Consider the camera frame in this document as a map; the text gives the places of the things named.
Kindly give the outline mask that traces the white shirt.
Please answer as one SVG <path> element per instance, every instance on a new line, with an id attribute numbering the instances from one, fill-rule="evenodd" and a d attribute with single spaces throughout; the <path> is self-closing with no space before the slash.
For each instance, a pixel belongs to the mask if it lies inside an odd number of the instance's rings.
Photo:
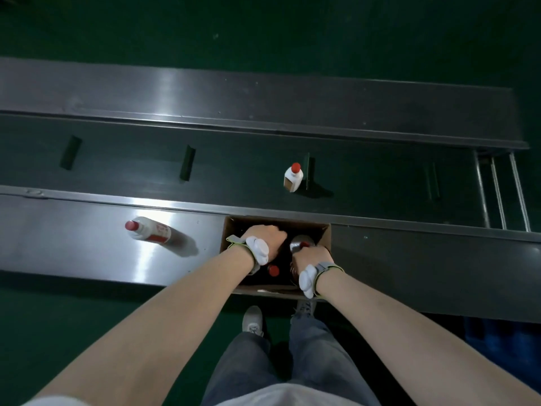
<path id="1" fill-rule="evenodd" d="M 93 406 L 75 397 L 45 396 L 20 406 Z M 299 384 L 281 383 L 223 401 L 215 406 L 364 406 Z"/>

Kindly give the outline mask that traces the black conveyor cleat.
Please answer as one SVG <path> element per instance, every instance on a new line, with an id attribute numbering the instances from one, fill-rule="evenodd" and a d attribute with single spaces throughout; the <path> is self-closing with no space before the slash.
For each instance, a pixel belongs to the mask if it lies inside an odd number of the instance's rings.
<path id="1" fill-rule="evenodd" d="M 72 170 L 82 143 L 83 140 L 78 136 L 70 136 L 59 162 L 60 168 Z"/>
<path id="2" fill-rule="evenodd" d="M 432 202 L 441 199 L 438 170 L 435 162 L 429 162 L 424 165 L 425 181 L 429 200 Z"/>
<path id="3" fill-rule="evenodd" d="M 179 173 L 179 179 L 182 182 L 188 182 L 193 169 L 193 162 L 195 158 L 196 149 L 190 145 L 186 146 L 186 151 L 182 160 L 181 170 Z"/>
<path id="4" fill-rule="evenodd" d="M 305 154 L 301 167 L 303 171 L 303 188 L 305 191 L 309 191 L 312 186 L 315 171 L 315 158 L 311 156 L 309 152 Z"/>

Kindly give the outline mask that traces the dark green conveyor belt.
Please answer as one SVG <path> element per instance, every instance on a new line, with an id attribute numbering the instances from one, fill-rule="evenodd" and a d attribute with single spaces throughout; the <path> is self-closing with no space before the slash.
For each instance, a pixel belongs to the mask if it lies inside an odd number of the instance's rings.
<path id="1" fill-rule="evenodd" d="M 72 170 L 59 167 L 71 135 Z M 186 146 L 196 149 L 188 182 Z M 283 186 L 309 152 L 309 191 Z M 435 162 L 441 199 L 429 200 Z M 331 140 L 0 115 L 0 184 L 332 215 L 483 226 L 472 151 L 434 145 Z"/>

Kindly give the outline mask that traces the grey jeans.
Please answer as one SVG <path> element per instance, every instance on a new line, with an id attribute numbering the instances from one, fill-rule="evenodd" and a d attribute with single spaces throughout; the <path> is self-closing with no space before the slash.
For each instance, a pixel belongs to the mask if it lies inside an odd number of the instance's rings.
<path id="1" fill-rule="evenodd" d="M 299 384 L 364 406 L 382 406 L 353 359 L 316 318 L 297 321 L 290 327 L 292 375 L 288 382 L 278 378 L 269 352 L 270 342 L 265 337 L 238 334 L 221 356 L 201 406 L 215 406 L 281 383 Z"/>

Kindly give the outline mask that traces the person's left forearm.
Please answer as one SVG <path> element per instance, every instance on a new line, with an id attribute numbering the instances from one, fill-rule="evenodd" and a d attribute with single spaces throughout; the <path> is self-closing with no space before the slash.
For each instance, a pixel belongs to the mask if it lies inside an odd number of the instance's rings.
<path id="1" fill-rule="evenodd" d="M 240 245 L 212 258 L 85 349 L 29 406 L 160 406 L 253 266 Z"/>

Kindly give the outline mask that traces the person's right hand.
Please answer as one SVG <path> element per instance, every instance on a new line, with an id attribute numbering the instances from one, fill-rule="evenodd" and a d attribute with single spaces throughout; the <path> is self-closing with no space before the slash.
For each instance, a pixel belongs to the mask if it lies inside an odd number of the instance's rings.
<path id="1" fill-rule="evenodd" d="M 317 266 L 320 263 L 334 264 L 331 253 L 324 246 L 305 247 L 308 248 L 308 265 Z"/>

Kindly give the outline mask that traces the steel conveyor side panel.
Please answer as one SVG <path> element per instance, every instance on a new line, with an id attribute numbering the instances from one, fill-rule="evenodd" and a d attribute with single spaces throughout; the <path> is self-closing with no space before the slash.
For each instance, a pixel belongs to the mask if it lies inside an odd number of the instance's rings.
<path id="1" fill-rule="evenodd" d="M 511 89 L 0 57 L 0 112 L 529 149 Z"/>
<path id="2" fill-rule="evenodd" d="M 351 276 L 421 312 L 541 323 L 541 233 L 0 185 L 0 270 L 166 286 L 220 252 L 227 216 L 331 225 Z M 166 244 L 132 239 L 146 217 Z"/>

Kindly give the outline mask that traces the brown cardboard box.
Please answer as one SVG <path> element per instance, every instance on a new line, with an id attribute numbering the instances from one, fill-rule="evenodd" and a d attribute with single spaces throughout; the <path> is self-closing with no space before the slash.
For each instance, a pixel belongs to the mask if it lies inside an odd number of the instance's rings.
<path id="1" fill-rule="evenodd" d="M 230 235 L 240 236 L 253 225 L 276 225 L 287 232 L 287 239 L 279 254 L 268 265 L 280 267 L 280 276 L 272 278 L 267 273 L 267 266 L 262 266 L 254 275 L 248 275 L 234 291 L 237 294 L 261 295 L 283 299 L 303 299 L 305 296 L 298 287 L 298 275 L 292 274 L 292 257 L 289 243 L 293 237 L 305 234 L 310 236 L 316 246 L 331 248 L 331 225 L 313 222 L 285 220 L 264 217 L 227 216 L 223 226 L 220 252 L 229 246 L 226 238 Z"/>

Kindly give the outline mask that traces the grey sneaker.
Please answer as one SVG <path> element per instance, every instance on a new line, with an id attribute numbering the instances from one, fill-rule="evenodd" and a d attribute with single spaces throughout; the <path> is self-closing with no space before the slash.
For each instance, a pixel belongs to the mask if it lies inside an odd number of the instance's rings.
<path id="1" fill-rule="evenodd" d="M 297 321 L 313 319 L 315 307 L 315 300 L 298 300 L 294 314 L 291 317 L 290 324 L 293 325 L 293 323 Z"/>
<path id="2" fill-rule="evenodd" d="M 247 308 L 242 319 L 242 332 L 255 334 L 263 337 L 264 320 L 260 307 L 252 305 Z"/>

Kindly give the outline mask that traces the person's right forearm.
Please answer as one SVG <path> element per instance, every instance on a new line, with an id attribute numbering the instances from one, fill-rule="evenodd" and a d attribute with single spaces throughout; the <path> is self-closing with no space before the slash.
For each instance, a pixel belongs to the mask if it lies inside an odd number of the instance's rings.
<path id="1" fill-rule="evenodd" d="M 417 406 L 541 406 L 541 395 L 456 335 L 343 271 L 322 273 L 316 289 Z"/>

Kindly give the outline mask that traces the blue plastic pallet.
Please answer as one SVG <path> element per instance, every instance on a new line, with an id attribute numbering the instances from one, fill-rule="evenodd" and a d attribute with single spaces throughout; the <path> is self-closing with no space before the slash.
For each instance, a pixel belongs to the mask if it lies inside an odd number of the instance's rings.
<path id="1" fill-rule="evenodd" d="M 464 317 L 464 339 L 541 394 L 541 324 Z"/>

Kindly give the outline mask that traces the metal roller rod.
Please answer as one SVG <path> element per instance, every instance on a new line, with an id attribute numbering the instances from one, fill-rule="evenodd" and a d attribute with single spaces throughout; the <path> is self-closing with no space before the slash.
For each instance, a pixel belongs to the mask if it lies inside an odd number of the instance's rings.
<path id="1" fill-rule="evenodd" d="M 485 194 L 485 189 L 484 189 L 482 169 L 480 165 L 479 154 L 476 149 L 472 150 L 472 157 L 475 164 L 477 189 L 478 189 L 478 194 L 479 194 L 479 202 L 482 209 L 483 225 L 485 228 L 491 228 L 490 216 L 488 212 L 488 205 L 487 205 L 486 194 Z"/>
<path id="2" fill-rule="evenodd" d="M 524 193 L 522 189 L 522 183 L 519 176 L 516 156 L 513 151 L 509 153 L 509 160 L 510 160 L 510 165 L 511 165 L 511 170 L 512 170 L 513 181 L 515 183 L 515 187 L 517 191 L 518 203 L 519 203 L 520 211 L 523 218 L 524 229 L 526 232 L 531 232 L 531 225 L 530 225 L 529 215 L 526 208 Z"/>
<path id="3" fill-rule="evenodd" d="M 504 204 L 503 204 L 502 193 L 501 193 L 501 190 L 500 190 L 500 185 L 499 185 L 499 180 L 498 180 L 496 159 L 495 159 L 494 156 L 490 157 L 490 165 L 491 165 L 492 179 L 493 179 L 493 184 L 494 184 L 494 187 L 495 187 L 495 194 L 496 194 L 496 199 L 497 199 L 498 212 L 499 212 L 499 216 L 500 216 L 502 230 L 507 230 L 505 211 L 504 211 Z"/>

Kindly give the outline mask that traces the person's left hand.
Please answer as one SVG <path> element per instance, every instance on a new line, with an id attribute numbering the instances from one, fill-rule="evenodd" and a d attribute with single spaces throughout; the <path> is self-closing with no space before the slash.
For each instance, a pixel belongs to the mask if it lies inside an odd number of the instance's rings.
<path id="1" fill-rule="evenodd" d="M 275 225 L 254 225 L 244 232 L 241 239 L 246 240 L 249 237 L 261 239 L 266 243 L 268 249 L 267 263 L 269 264 L 279 254 L 280 248 L 285 243 L 288 235 L 287 232 L 281 231 Z"/>

